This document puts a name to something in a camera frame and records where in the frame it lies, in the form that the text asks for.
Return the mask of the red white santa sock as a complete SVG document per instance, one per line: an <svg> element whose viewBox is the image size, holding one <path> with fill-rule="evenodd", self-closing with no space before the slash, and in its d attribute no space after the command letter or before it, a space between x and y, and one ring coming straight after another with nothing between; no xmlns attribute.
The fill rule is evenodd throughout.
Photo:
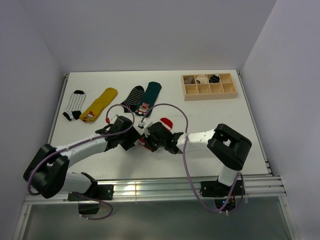
<svg viewBox="0 0 320 240"><path fill-rule="evenodd" d="M171 131L172 127L173 127L172 121L169 120L169 119L166 118L166 117L160 118L160 120L157 121L157 122L162 123L162 125L165 126L165 128L167 128L167 129L170 130L170 131ZM146 128L144 128L144 129L142 129L142 130L143 130L143 134L144 134L144 133L146 133L147 135L149 134ZM139 143L143 146L143 144L141 143L142 135L140 136Z"/></svg>

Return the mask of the dark green reindeer sock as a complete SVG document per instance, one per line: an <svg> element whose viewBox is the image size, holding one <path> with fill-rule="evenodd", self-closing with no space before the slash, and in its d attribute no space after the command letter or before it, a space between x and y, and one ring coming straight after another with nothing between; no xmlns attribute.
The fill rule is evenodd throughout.
<svg viewBox="0 0 320 240"><path fill-rule="evenodd" d="M147 89L145 90L141 100L137 104L137 108L135 110L135 114L137 116L145 116L149 117L152 113L152 108L159 96L159 93L162 89L160 83L151 81L148 83Z"/></svg>

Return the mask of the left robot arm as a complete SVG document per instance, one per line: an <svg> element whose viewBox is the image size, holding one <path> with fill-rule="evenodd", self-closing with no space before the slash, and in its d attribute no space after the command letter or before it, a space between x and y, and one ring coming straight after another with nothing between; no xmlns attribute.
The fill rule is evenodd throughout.
<svg viewBox="0 0 320 240"><path fill-rule="evenodd" d="M60 191L79 193L91 200L98 193L98 182L86 172L69 173L69 167L96 154L121 146L125 151L133 148L140 138L130 119L118 116L111 123L96 130L90 138L65 146L43 145L23 174L29 186L38 195L49 199Z"/></svg>

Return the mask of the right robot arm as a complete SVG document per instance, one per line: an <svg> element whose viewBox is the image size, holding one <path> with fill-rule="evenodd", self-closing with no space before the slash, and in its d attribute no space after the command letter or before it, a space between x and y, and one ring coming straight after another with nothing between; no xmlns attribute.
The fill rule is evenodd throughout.
<svg viewBox="0 0 320 240"><path fill-rule="evenodd" d="M223 164L216 183L216 189L222 195L233 190L234 180L252 147L248 138L222 123L215 129L190 134L172 133L161 121L148 123L144 120L138 127L143 130L142 144L151 152L163 148L174 155L196 151L213 153Z"/></svg>

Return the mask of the mustard yellow sock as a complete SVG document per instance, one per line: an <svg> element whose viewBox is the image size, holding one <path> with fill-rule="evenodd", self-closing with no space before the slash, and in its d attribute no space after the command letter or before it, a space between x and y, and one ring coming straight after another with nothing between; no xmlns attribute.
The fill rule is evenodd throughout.
<svg viewBox="0 0 320 240"><path fill-rule="evenodd" d="M93 101L93 103L82 113L79 119L85 123L95 122L103 110L116 98L118 91L115 88L109 87Z"/></svg>

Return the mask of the black white striped ankle sock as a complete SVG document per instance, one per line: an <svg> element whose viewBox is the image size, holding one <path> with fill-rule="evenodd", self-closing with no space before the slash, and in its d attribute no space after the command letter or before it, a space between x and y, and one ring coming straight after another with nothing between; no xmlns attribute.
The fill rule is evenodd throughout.
<svg viewBox="0 0 320 240"><path fill-rule="evenodd" d="M145 93L144 88L141 85L135 86L127 96L127 98L121 103L125 113L128 113L130 109L132 112L135 112L138 106L138 103L142 99Z"/></svg>

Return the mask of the beige rolled sock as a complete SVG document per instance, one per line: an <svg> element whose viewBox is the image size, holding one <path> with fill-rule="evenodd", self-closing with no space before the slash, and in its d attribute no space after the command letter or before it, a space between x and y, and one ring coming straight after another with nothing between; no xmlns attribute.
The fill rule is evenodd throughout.
<svg viewBox="0 0 320 240"><path fill-rule="evenodd" d="M195 83L195 78L193 76L186 76L184 78L184 84L185 85L190 85Z"/></svg>

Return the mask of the wooden compartment box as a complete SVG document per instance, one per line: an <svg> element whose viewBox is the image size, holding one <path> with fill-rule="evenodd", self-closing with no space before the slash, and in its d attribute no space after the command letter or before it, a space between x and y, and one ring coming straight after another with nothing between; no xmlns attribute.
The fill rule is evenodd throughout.
<svg viewBox="0 0 320 240"><path fill-rule="evenodd" d="M208 76L219 74L219 83L209 83ZM196 84L196 76L206 75L208 79L207 84ZM194 84L185 84L184 78L187 76L194 77ZM224 100L235 99L238 91L233 80L232 74L229 72L224 73L200 73L200 74L187 74L181 76L181 86L183 98L185 101L204 101L204 100Z"/></svg>

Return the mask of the cream rolled sock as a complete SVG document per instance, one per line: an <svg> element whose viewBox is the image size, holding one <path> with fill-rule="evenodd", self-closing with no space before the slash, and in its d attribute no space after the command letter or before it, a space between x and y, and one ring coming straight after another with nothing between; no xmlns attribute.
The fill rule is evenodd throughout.
<svg viewBox="0 0 320 240"><path fill-rule="evenodd" d="M196 84L207 84L208 83L208 78L205 74L201 75L196 75L195 76L195 82Z"/></svg>

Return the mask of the black rolled sock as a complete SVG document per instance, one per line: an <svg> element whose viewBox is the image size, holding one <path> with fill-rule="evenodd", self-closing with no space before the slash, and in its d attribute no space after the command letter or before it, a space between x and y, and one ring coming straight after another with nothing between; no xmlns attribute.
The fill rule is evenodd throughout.
<svg viewBox="0 0 320 240"><path fill-rule="evenodd" d="M218 73L208 76L208 82L210 84L216 84L220 82L220 75Z"/></svg>

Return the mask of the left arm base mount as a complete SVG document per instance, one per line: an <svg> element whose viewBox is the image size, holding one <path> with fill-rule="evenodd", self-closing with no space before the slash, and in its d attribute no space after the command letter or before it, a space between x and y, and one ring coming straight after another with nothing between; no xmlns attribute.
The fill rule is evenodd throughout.
<svg viewBox="0 0 320 240"><path fill-rule="evenodd" d="M108 218L114 211L113 206L107 202L113 199L113 184L97 184L85 193L72 192L68 194L68 202L78 202L78 213L81 217L97 221ZM105 216L93 217L102 207L108 207L109 213Z"/></svg>

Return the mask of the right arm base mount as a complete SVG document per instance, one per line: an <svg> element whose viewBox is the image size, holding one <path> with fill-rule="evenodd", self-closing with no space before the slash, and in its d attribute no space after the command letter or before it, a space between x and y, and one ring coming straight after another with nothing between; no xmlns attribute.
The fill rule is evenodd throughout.
<svg viewBox="0 0 320 240"><path fill-rule="evenodd" d="M200 186L200 195L205 198L213 198L217 209L220 209L226 202L229 191L231 189L230 186L225 186L222 183L219 183L217 180L201 181ZM235 183L235 187L231 193L231 197L222 211L229 212L234 210L237 206L237 203L240 203L240 201L237 202L236 197L244 197L245 193L246 192L242 181L237 180Z"/></svg>

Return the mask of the aluminium front rail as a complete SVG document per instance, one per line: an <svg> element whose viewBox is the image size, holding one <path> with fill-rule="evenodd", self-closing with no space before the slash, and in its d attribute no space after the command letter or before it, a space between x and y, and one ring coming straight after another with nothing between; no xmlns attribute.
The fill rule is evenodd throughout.
<svg viewBox="0 0 320 240"><path fill-rule="evenodd" d="M245 177L246 197L282 197L286 195L278 176ZM196 197L187 178L147 179L99 182L113 185L112 203L194 200Z"/></svg>

